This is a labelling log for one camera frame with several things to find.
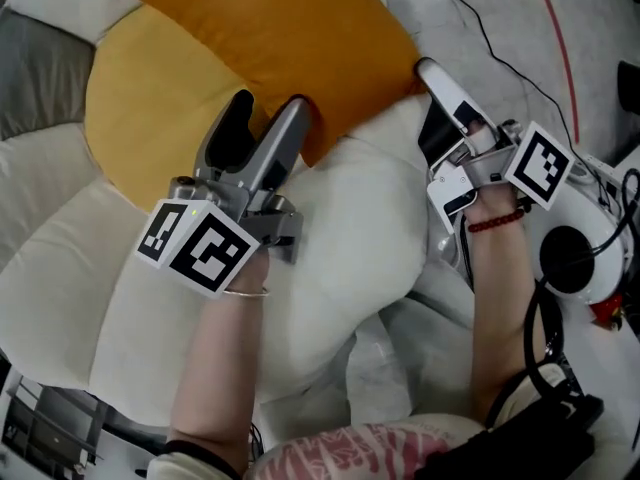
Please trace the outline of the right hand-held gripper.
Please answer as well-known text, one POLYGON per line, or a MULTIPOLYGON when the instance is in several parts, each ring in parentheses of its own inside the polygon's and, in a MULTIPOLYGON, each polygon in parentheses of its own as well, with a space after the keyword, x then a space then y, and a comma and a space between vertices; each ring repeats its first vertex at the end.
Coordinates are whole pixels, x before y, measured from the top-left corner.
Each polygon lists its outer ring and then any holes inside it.
POLYGON ((420 59, 416 73, 433 99, 418 138, 435 162, 427 194, 447 232, 483 187, 510 184, 550 210, 574 165, 571 152, 535 122, 483 126, 479 105, 434 59, 420 59), (483 127, 473 134, 475 125, 483 127))

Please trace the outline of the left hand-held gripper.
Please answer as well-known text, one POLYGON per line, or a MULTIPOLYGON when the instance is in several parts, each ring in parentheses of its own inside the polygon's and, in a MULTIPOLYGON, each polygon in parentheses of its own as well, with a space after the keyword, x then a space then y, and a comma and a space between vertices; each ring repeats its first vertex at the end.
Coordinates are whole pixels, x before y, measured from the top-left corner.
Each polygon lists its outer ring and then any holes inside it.
POLYGON ((301 95, 290 98, 255 147, 253 103, 246 89, 231 98, 200 144, 195 178, 171 180, 169 197, 158 201, 134 248, 142 261, 212 299, 260 248, 279 248, 289 263, 297 259, 303 216, 275 191, 309 133, 311 107, 301 95), (202 179, 242 167, 244 183, 202 179))

